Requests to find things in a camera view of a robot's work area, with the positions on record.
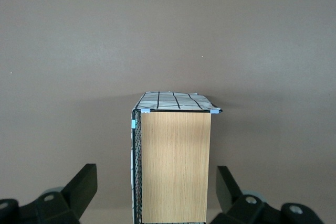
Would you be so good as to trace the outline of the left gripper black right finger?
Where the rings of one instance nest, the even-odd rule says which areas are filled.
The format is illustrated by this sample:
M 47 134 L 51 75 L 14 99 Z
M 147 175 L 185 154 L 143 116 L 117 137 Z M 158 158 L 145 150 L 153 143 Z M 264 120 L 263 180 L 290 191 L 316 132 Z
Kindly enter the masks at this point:
M 323 223 L 305 205 L 289 202 L 277 210 L 257 196 L 243 194 L 226 166 L 217 168 L 216 195 L 222 212 L 211 223 Z

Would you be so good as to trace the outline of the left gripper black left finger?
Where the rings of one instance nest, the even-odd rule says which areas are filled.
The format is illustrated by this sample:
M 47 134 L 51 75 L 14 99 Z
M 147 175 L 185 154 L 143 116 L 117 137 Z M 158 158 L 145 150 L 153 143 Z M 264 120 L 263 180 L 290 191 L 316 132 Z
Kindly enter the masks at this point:
M 65 187 L 49 189 L 29 204 L 1 199 L 1 223 L 79 223 L 97 189 L 97 165 L 86 164 Z

